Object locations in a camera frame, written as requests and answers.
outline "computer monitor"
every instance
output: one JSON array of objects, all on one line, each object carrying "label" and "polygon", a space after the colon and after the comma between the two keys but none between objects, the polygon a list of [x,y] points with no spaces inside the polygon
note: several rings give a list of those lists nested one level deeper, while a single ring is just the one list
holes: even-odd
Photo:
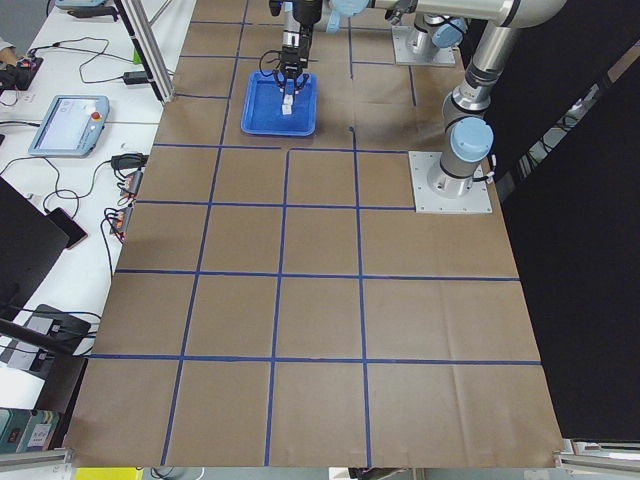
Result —
[{"label": "computer monitor", "polygon": [[13,320],[69,237],[2,178],[0,226],[0,318]]}]

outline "blue device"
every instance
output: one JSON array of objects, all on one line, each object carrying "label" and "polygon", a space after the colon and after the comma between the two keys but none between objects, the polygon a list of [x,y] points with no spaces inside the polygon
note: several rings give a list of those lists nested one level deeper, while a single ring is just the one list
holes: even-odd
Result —
[{"label": "blue device", "polygon": [[99,7],[106,0],[56,0],[56,7],[62,10],[72,10],[74,8]]},{"label": "blue device", "polygon": [[95,147],[109,114],[103,95],[57,95],[40,124],[29,155],[84,157]]}]

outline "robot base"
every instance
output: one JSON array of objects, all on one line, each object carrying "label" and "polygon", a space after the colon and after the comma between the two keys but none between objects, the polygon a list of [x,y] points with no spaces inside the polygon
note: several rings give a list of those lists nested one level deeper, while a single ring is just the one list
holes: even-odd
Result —
[{"label": "robot base", "polygon": [[433,48],[422,54],[416,55],[407,46],[407,37],[413,30],[412,27],[393,27],[393,50],[398,65],[431,65],[433,67],[455,67],[456,58],[451,48]]},{"label": "robot base", "polygon": [[[440,152],[409,152],[413,198],[418,213],[455,213],[479,214],[491,213],[491,200],[484,182],[473,184],[471,190],[460,198],[448,199],[434,192],[427,182],[427,173],[431,166],[440,161]],[[475,176],[481,177],[482,167],[478,167]]]}]

